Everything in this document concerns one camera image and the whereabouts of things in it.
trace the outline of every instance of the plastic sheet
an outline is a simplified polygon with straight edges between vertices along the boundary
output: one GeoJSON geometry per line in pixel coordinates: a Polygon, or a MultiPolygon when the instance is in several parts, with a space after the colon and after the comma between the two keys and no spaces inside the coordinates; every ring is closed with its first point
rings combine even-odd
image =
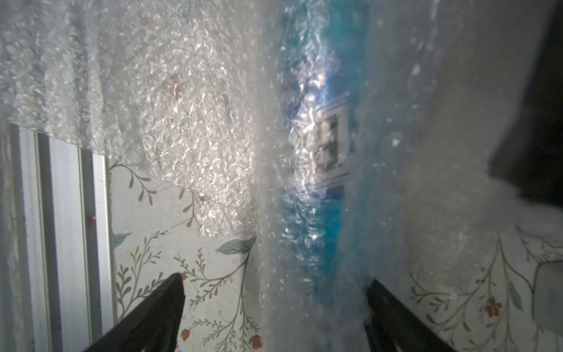
{"type": "Polygon", "coordinates": [[[195,191],[203,235],[244,233],[254,223],[246,4],[9,3],[2,116],[195,191]]]}
{"type": "Polygon", "coordinates": [[[404,160],[434,89],[447,10],[355,0],[278,10],[264,54],[278,58],[264,83],[278,91],[262,99],[276,103],[257,123],[264,335],[279,350],[369,350],[369,283],[408,295],[404,160]]]}

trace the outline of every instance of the green leaf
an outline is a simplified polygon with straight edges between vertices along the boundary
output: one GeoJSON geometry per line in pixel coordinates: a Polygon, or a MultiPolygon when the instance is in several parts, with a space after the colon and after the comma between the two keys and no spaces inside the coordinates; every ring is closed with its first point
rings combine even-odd
{"type": "Polygon", "coordinates": [[[119,246],[120,244],[123,243],[123,241],[125,241],[126,237],[129,236],[131,233],[127,232],[127,233],[123,233],[123,234],[113,234],[113,247],[117,248],[117,246],[119,246]]]}
{"type": "Polygon", "coordinates": [[[432,319],[429,313],[426,313],[426,319],[432,324],[436,325],[436,322],[434,321],[434,319],[432,319]]]}
{"type": "Polygon", "coordinates": [[[520,297],[520,294],[518,293],[518,290],[516,290],[516,286],[514,286],[512,281],[510,281],[510,297],[512,297],[514,307],[519,311],[524,311],[522,308],[522,297],[520,297]]]}
{"type": "Polygon", "coordinates": [[[223,244],[221,247],[216,249],[217,252],[223,254],[245,254],[252,249],[252,245],[256,241],[256,237],[249,239],[233,239],[223,244]]]}

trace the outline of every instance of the black object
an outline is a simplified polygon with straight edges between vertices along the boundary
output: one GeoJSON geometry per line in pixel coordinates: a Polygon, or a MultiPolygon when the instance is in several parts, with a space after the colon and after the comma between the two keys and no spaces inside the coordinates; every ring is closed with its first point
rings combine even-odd
{"type": "Polygon", "coordinates": [[[563,207],[563,2],[555,12],[517,121],[489,173],[530,201],[563,207]]]}
{"type": "Polygon", "coordinates": [[[86,352],[173,352],[184,299],[182,277],[172,274],[86,352]]]}
{"type": "Polygon", "coordinates": [[[397,352],[398,346],[403,352],[454,352],[377,280],[368,301],[373,316],[365,330],[372,351],[397,352]]]}

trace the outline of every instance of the red flower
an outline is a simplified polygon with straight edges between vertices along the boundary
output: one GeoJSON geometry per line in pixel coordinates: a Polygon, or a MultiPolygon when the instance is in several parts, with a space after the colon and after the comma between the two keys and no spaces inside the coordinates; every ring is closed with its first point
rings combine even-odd
{"type": "Polygon", "coordinates": [[[489,313],[489,318],[498,317],[501,312],[502,304],[495,302],[494,297],[489,298],[487,301],[487,307],[485,308],[486,312],[489,313]]]}
{"type": "Polygon", "coordinates": [[[182,338],[182,340],[186,341],[190,337],[190,331],[188,329],[182,330],[180,337],[182,338]]]}
{"type": "Polygon", "coordinates": [[[248,344],[252,344],[252,349],[253,350],[257,350],[259,348],[262,348],[262,337],[260,337],[259,335],[254,335],[250,338],[250,340],[248,340],[248,344]]]}

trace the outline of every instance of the floral wallpaper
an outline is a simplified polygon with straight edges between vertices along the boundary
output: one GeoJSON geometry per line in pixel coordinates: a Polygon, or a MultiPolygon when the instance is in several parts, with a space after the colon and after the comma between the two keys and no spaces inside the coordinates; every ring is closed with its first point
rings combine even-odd
{"type": "Polygon", "coordinates": [[[491,239],[494,249],[467,292],[422,283],[411,274],[412,309],[458,351],[561,351],[561,336],[532,318],[534,276],[541,263],[563,259],[563,242],[519,226],[491,239]]]}
{"type": "MultiPolygon", "coordinates": [[[[120,163],[110,172],[119,319],[179,272],[186,302],[177,351],[267,350],[255,237],[200,237],[194,208],[204,197],[120,163]]],[[[563,259],[563,235],[514,225],[491,237],[490,249],[466,292],[411,274],[411,309],[458,351],[560,351],[563,339],[534,323],[532,297],[537,266],[563,259]]]]}
{"type": "Polygon", "coordinates": [[[255,237],[200,237],[204,197],[120,163],[110,164],[117,316],[163,280],[182,275],[186,302],[179,352],[267,350],[260,336],[255,237]]]}

